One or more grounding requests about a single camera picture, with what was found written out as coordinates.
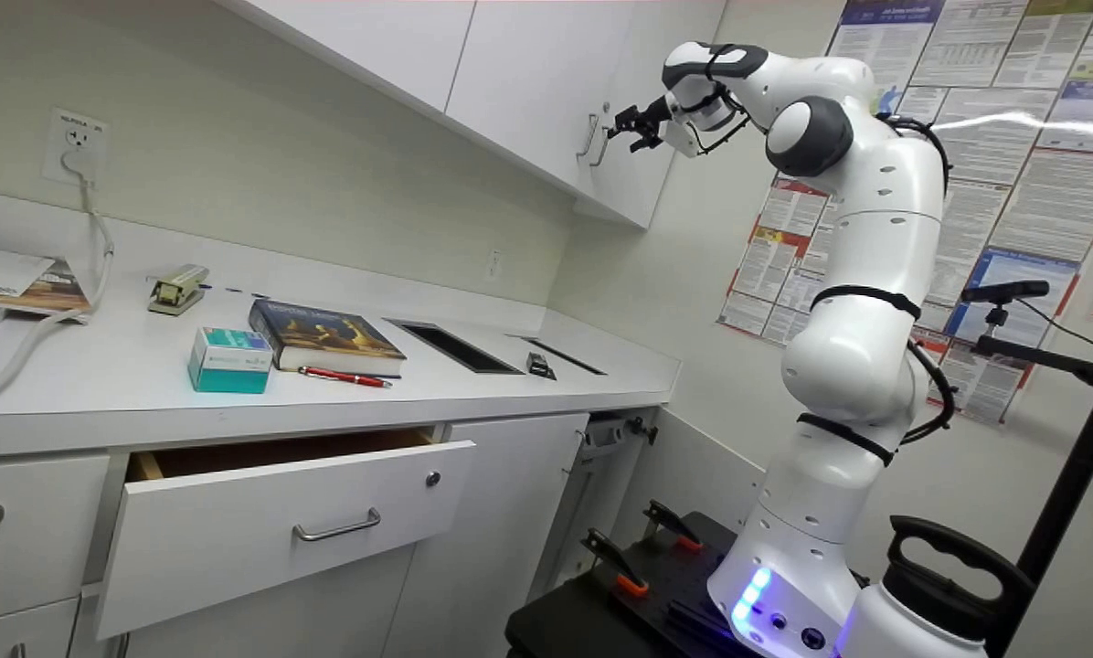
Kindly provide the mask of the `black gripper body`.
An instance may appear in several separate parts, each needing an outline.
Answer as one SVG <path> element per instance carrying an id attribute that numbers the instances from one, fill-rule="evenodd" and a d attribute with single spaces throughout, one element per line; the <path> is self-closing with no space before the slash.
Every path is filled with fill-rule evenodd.
<path id="1" fill-rule="evenodd" d="M 636 116 L 636 127 L 639 127 L 636 150 L 659 150 L 668 121 L 672 121 L 672 106 L 667 99 L 653 99 Z"/>

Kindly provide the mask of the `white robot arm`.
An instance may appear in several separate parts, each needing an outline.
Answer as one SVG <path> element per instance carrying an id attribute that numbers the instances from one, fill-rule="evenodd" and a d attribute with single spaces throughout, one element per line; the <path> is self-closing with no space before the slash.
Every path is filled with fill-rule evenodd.
<path id="1" fill-rule="evenodd" d="M 874 72 L 859 60 L 706 39 L 678 43 L 661 63 L 661 96 L 620 111 L 614 127 L 639 150 L 686 158 L 758 127 L 780 174 L 839 204 L 824 286 L 784 352 L 784 383 L 800 402 L 793 439 L 706 576 L 742 648 L 839 658 L 859 596 L 846 545 L 927 395 L 909 334 L 937 275 L 948 150 L 927 126 L 878 111 Z"/>

